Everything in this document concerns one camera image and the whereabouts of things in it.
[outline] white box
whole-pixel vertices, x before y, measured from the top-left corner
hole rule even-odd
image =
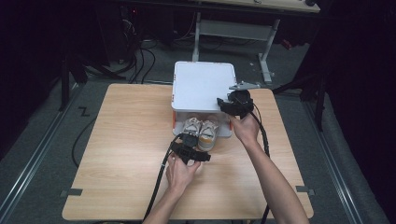
[[[220,111],[217,98],[226,100],[236,84],[235,71],[230,63],[177,62],[172,92],[174,134],[179,134],[183,122],[191,114],[200,119],[214,114],[220,123],[218,137],[230,137],[232,126],[228,116]]]

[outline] person's right hand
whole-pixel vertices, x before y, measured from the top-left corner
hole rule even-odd
[[[188,166],[184,164],[183,160],[176,153],[172,153],[168,156],[168,163],[169,165],[166,168],[168,188],[171,191],[183,193],[194,179],[194,174],[201,165],[201,162],[195,161],[193,165]]]
[[[233,124],[233,132],[242,144],[257,143],[260,127],[251,114],[247,114],[243,119],[237,119],[234,116],[229,116],[229,118]]]

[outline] wooden table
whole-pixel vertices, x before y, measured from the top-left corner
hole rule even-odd
[[[262,113],[272,160],[294,189],[303,186],[274,95],[265,89],[250,93]],[[68,196],[65,219],[143,218],[166,149],[174,138],[171,98],[172,86],[109,86],[72,186],[82,193]],[[234,134],[219,138],[210,154],[211,160],[199,168],[171,219],[261,218],[266,202],[239,140]],[[157,200],[166,187],[163,175]],[[297,195],[312,217],[307,193]]]

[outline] sneaker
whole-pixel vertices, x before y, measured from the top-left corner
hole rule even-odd
[[[194,136],[199,136],[201,130],[202,122],[198,118],[190,118],[184,121],[183,133],[192,134]]]
[[[209,116],[202,124],[199,132],[198,148],[202,151],[209,151],[213,148],[218,137],[219,123],[216,116]]]

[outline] wrist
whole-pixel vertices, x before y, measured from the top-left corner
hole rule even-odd
[[[172,198],[175,198],[175,199],[178,200],[178,199],[181,198],[181,196],[183,196],[184,190],[185,190],[185,189],[171,188],[171,187],[169,187],[169,188],[166,190],[166,193],[169,194],[169,196],[171,196]]]
[[[256,147],[261,147],[256,139],[248,139],[248,140],[242,141],[242,145],[244,145],[246,150],[250,150],[250,149],[253,149]]]

